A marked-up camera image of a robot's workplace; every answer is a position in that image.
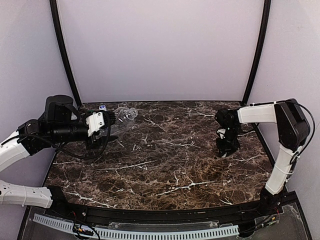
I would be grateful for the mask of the black right corner frame post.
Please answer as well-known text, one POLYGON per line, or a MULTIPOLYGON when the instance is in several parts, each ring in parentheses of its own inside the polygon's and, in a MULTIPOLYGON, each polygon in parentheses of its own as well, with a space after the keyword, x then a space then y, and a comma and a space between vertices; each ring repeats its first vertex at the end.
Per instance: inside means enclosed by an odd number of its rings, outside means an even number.
POLYGON ((258 71, 258 67, 259 67, 259 63, 260 63, 260 59, 261 59, 261 55, 264 47, 265 37, 267 33, 267 28, 268 28, 271 3, 272 3, 271 0, 264 0, 263 2, 263 11, 262 11, 262 17, 260 22, 256 48, 255 48, 255 52, 252 60, 249 77, 245 87, 245 91, 241 100, 242 106, 245 106, 248 103, 253 86, 254 86, 254 82, 256 79, 256 74, 258 71))

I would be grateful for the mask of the black front table rail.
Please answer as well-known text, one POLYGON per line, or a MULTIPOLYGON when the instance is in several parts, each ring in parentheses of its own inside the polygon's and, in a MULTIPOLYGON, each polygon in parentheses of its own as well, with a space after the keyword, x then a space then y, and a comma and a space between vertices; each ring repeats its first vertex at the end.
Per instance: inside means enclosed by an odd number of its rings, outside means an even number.
POLYGON ((190 210, 129 210, 86 206, 67 201, 62 189, 49 185, 53 203, 49 212, 91 226, 107 226, 112 222, 129 224, 187 224, 219 222, 220 224, 244 225, 255 218, 273 215, 288 200, 288 191, 271 195, 265 189, 260 200, 230 206, 190 210))

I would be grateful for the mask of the black corner frame post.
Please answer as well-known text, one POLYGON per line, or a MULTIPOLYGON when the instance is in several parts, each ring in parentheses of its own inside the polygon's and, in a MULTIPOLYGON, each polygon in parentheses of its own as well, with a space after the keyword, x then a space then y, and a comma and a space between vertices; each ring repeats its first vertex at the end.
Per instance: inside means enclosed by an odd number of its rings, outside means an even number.
POLYGON ((64 71, 65 71, 67 81, 68 81, 73 99, 75 101, 75 104, 78 108, 80 108, 82 106, 82 101, 81 101, 78 88, 76 86, 76 81, 73 75, 70 59, 69 59, 67 48, 66 48, 66 43, 63 35, 63 30, 62 30, 62 23, 59 15, 59 10, 58 10, 58 1, 50 0, 49 4, 50 4, 50 11, 51 11, 51 17, 52 17, 52 22, 54 26, 56 41, 58 44, 64 71))
POLYGON ((268 28, 271 3, 272 3, 271 0, 264 0, 263 2, 263 11, 262 11, 262 17, 260 22, 256 48, 255 48, 255 52, 252 60, 249 77, 245 87, 245 91, 241 100, 242 106, 245 106, 248 103, 253 86, 254 86, 254 82, 256 79, 256 74, 258 71, 258 67, 259 67, 259 63, 260 63, 260 59, 261 59, 261 55, 264 47, 265 37, 267 33, 267 28, 268 28))

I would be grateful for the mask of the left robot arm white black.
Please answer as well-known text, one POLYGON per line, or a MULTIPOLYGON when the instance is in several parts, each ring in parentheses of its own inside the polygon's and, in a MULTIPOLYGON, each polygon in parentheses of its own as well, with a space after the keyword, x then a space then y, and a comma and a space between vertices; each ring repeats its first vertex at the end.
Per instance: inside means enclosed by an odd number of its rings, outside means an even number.
MULTIPOLYGON (((0 144, 0 169, 54 148, 73 158, 94 160, 105 151, 116 122, 112 111, 79 112, 68 95, 49 96, 43 114, 20 125, 0 144)), ((30 187, 0 182, 2 205, 62 208, 67 199, 58 186, 30 187)))

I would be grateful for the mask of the black left corner frame post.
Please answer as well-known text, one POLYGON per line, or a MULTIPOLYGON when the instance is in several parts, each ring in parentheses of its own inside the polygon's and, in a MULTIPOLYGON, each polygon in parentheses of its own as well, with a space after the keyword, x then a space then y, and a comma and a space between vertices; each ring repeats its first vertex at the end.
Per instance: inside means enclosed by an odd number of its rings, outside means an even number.
POLYGON ((59 15, 59 10, 58 10, 58 1, 50 0, 49 4, 50 4, 50 11, 51 11, 51 17, 52 17, 52 22, 54 26, 56 41, 58 44, 64 71, 65 71, 67 81, 68 81, 73 99, 75 101, 75 104, 78 108, 80 108, 82 106, 82 101, 81 101, 78 88, 76 86, 76 81, 73 75, 70 59, 69 59, 67 48, 66 48, 66 43, 63 35, 63 30, 62 30, 62 23, 59 15))

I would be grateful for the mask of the Pocari Sweat bottle white cap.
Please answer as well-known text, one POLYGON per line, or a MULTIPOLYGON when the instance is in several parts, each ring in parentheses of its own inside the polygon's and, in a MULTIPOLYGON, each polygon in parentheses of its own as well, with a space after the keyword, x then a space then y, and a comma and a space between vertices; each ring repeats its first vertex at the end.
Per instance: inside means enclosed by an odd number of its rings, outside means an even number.
POLYGON ((107 111, 107 107, 103 104, 98 107, 100 111, 107 111))

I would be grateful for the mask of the clear plastic bottle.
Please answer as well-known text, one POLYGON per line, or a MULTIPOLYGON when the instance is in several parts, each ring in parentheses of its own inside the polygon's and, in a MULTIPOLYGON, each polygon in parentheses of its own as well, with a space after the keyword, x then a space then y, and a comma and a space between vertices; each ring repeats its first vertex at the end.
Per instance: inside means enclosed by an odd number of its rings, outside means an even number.
POLYGON ((134 126, 135 119, 139 114, 138 110, 134 107, 118 107, 113 112, 115 113, 116 119, 115 123, 111 126, 111 136, 119 136, 130 130, 134 126))

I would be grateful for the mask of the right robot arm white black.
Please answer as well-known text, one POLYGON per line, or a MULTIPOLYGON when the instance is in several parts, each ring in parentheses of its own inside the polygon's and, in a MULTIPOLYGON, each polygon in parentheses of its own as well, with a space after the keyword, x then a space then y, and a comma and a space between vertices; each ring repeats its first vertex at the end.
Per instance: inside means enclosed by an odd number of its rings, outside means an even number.
POLYGON ((272 172, 262 188, 256 211, 265 215, 281 202, 286 183, 294 173, 298 159, 315 134, 315 124, 305 116, 308 109, 296 99, 280 100, 222 108, 214 119, 219 124, 215 140, 218 155, 225 158, 240 148, 238 136, 243 124, 274 123, 277 125, 279 152, 272 172))

